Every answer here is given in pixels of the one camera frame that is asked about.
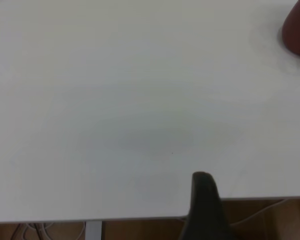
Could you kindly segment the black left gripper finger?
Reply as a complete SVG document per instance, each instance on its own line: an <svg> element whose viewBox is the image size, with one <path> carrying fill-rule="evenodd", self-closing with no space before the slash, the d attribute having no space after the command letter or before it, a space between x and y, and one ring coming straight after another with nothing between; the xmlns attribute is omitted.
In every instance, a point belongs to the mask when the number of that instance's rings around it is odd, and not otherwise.
<svg viewBox="0 0 300 240"><path fill-rule="evenodd" d="M190 209L180 240L233 240L217 185L212 175L192 175Z"/></svg>

